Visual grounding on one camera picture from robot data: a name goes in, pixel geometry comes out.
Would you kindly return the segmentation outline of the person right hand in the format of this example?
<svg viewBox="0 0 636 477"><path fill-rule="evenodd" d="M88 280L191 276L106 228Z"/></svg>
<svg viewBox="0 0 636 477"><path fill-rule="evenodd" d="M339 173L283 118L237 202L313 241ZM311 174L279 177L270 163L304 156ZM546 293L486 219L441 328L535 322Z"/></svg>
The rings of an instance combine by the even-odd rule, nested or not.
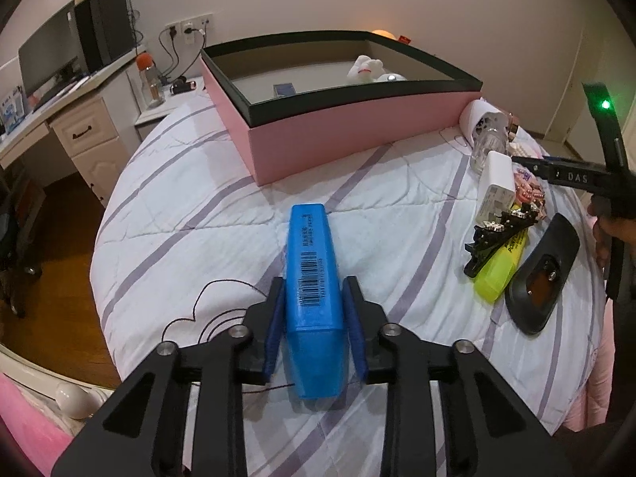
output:
<svg viewBox="0 0 636 477"><path fill-rule="evenodd" d="M604 269L610 261L611 242L623 241L635 251L636 222L634 219L606 217L597 210L594 202L588 206L588 213L595 220L592 231L596 242L595 260L599 268Z"/></svg>

